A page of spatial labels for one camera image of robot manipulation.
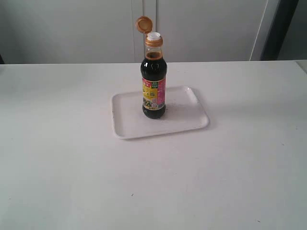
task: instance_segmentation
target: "rectangular tray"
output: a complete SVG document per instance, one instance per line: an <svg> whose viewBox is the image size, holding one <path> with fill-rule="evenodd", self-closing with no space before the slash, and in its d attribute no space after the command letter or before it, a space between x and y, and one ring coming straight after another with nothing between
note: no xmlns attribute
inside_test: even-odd
<svg viewBox="0 0 307 230"><path fill-rule="evenodd" d="M202 105L188 86L166 89L165 114L156 120L144 115L142 92L116 94L111 103L113 130L120 139L176 133L203 128L209 124Z"/></svg>

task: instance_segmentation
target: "soy sauce bottle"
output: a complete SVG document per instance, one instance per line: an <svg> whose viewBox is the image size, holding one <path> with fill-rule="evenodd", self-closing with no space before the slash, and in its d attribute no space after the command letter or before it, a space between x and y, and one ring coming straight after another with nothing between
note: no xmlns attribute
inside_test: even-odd
<svg viewBox="0 0 307 230"><path fill-rule="evenodd" d="M163 39L157 32L151 32L152 21L145 16L137 20L140 32L148 33L145 41L145 58L141 63L143 81L144 114L151 118L160 118L165 113L165 81L167 64L162 56Z"/></svg>

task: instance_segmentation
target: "white table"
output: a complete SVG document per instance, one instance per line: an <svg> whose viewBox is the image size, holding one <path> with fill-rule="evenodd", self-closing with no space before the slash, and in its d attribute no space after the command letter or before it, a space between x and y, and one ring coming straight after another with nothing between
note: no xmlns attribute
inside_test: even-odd
<svg viewBox="0 0 307 230"><path fill-rule="evenodd" d="M306 73L169 63L167 85L210 126L126 141L110 98L141 90L139 64L0 66L0 229L305 230Z"/></svg>

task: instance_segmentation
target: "white wall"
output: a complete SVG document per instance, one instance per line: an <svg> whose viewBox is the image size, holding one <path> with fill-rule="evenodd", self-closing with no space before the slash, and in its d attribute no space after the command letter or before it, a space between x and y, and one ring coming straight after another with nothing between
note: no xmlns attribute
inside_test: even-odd
<svg viewBox="0 0 307 230"><path fill-rule="evenodd" d="M130 0L0 0L6 63L134 62L132 28Z"/></svg>
<svg viewBox="0 0 307 230"><path fill-rule="evenodd" d="M264 13L277 5L267 3L277 1L0 0L0 54L6 63L140 62L134 22L145 14L168 62L250 60L270 27Z"/></svg>
<svg viewBox="0 0 307 230"><path fill-rule="evenodd" d="M157 0L166 61L249 60L267 0Z"/></svg>
<svg viewBox="0 0 307 230"><path fill-rule="evenodd" d="M298 1L279 60L307 59L307 0Z"/></svg>

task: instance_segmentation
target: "open cap lid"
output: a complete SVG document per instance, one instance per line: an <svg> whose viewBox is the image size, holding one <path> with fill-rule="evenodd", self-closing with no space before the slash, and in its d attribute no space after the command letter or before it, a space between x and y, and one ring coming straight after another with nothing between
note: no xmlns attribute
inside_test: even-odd
<svg viewBox="0 0 307 230"><path fill-rule="evenodd" d="M149 17L142 16L136 20L136 28L143 34L148 34L153 29L153 22Z"/></svg>

